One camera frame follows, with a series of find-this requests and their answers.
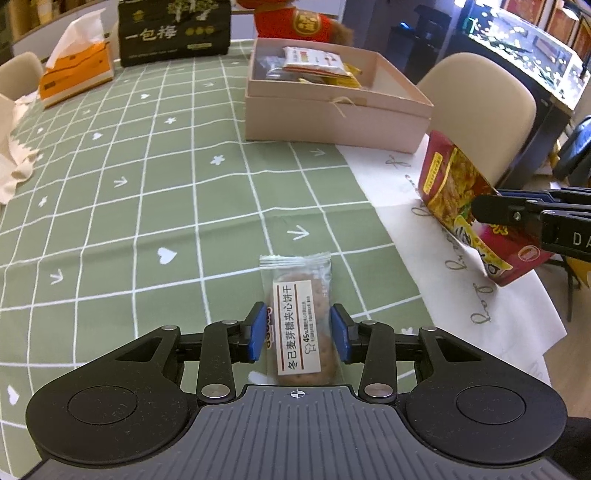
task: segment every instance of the black circular pad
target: black circular pad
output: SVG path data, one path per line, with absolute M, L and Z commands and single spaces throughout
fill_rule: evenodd
M 439 365 L 405 407 L 410 426 L 429 446 L 481 465 L 542 455 L 567 418 L 552 388 L 496 359 Z
M 79 465 L 150 455 L 177 438 L 188 420 L 185 393 L 140 362 L 86 365 L 45 385 L 27 407 L 42 456 Z
M 525 412 L 525 402 L 517 393 L 492 385 L 465 389 L 457 396 L 456 405 L 467 418 L 485 425 L 503 425 Z
M 137 406 L 138 399 L 131 390 L 100 385 L 74 395 L 68 411 L 75 419 L 89 425 L 108 425 L 126 419 Z

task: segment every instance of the fish tank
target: fish tank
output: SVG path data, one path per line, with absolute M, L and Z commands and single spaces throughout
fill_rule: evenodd
M 506 10 L 479 1 L 471 3 L 462 32 L 511 62 L 574 110 L 590 76 L 586 69 L 583 73 L 583 62 L 576 52 Z

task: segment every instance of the blue gripper pad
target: blue gripper pad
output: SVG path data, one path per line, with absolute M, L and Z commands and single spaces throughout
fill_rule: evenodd
M 259 360 L 263 343 L 267 335 L 267 305 L 263 304 L 251 326 L 251 339 L 248 342 L 248 358 L 252 362 Z
M 350 362 L 351 345 L 349 344 L 347 326 L 334 307 L 330 308 L 330 330 L 336 350 L 339 353 L 340 361 L 345 363 Z

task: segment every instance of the floor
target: floor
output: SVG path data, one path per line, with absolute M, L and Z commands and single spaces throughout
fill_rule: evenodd
M 566 318 L 566 273 L 559 267 L 537 269 L 560 317 Z M 574 292 L 573 318 L 566 323 L 568 335 L 545 355 L 553 387 L 562 395 L 569 415 L 591 417 L 591 290 Z

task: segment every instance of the package label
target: package label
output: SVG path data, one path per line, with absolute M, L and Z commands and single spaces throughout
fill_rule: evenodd
M 429 173 L 427 174 L 427 180 L 425 180 L 425 185 L 423 186 L 423 191 L 427 195 L 431 193 L 431 189 L 433 188 L 433 184 L 435 183 L 437 174 L 439 173 L 439 168 L 441 167 L 441 162 L 443 162 L 443 155 L 441 155 L 439 152 L 435 152 L 435 155 L 433 155 L 433 162 L 431 163 Z
M 273 307 L 278 374 L 320 372 L 312 282 L 273 283 Z
M 513 268 L 482 241 L 464 217 L 456 217 L 453 233 L 460 242 L 478 251 L 488 276 L 499 277 Z

